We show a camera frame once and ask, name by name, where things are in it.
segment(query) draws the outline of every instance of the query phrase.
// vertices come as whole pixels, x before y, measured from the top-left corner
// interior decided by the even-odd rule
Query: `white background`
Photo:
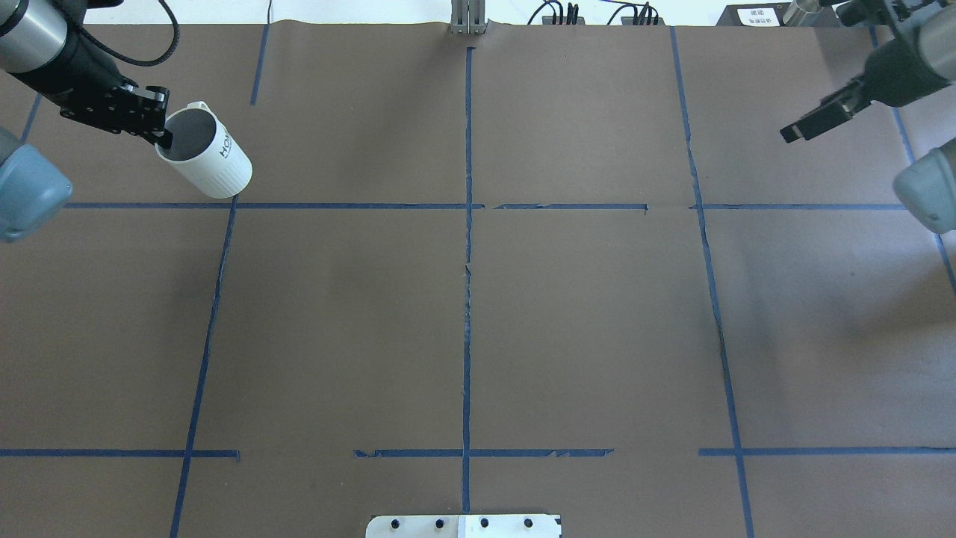
[[[744,4],[760,0],[743,0]],[[266,22],[269,0],[168,0],[169,7],[184,24]],[[721,0],[659,0],[657,8],[667,24],[675,26],[713,26],[728,2]],[[580,15],[587,23],[605,24],[618,5],[600,0],[580,0]],[[489,19],[509,24],[526,24],[541,5],[539,0],[487,0]],[[551,13],[545,9],[541,13]],[[630,9],[619,14],[631,16]],[[273,0],[272,20],[294,19],[304,22],[341,23],[419,23],[448,22],[451,0]],[[126,0],[118,8],[90,10],[91,24],[167,22],[156,0]]]

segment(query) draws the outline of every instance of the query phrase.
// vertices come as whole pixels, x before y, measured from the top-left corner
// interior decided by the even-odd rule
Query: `label sticker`
[[[748,8],[737,10],[737,16],[744,26],[780,26],[773,8]]]

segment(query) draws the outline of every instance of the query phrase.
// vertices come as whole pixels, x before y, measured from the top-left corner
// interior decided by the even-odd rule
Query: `white bracket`
[[[487,29],[485,0],[451,0],[453,34],[484,34]]]
[[[561,516],[379,516],[368,522],[365,538],[561,538]]]

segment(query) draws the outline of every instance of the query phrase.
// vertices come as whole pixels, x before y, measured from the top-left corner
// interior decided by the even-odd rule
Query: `white mug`
[[[230,198],[249,184],[252,162],[204,102],[174,112],[166,129],[172,146],[156,153],[206,196]]]

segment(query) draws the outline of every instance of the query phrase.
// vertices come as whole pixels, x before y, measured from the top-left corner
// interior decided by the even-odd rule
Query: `horizontal blue tape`
[[[603,458],[614,452],[613,448],[472,448],[472,458]],[[356,458],[460,458],[457,448],[437,449],[390,449],[376,450],[371,454],[355,451]]]
[[[647,211],[647,204],[502,204],[496,210],[627,210]]]
[[[119,450],[110,448],[6,448],[0,458],[182,458],[185,450]],[[238,450],[195,450],[193,458],[232,458]]]
[[[787,448],[744,448],[744,456],[879,456],[879,455],[956,455],[956,448],[932,446],[811,446]],[[733,457],[732,448],[702,448],[703,457]]]
[[[65,206],[68,210],[227,210],[228,202],[211,203],[152,203],[152,202],[76,202]],[[364,203],[271,203],[249,202],[236,204],[245,210],[463,210],[467,204],[364,204]],[[474,204],[472,209],[484,209]]]
[[[903,204],[704,204],[705,210],[905,211]]]

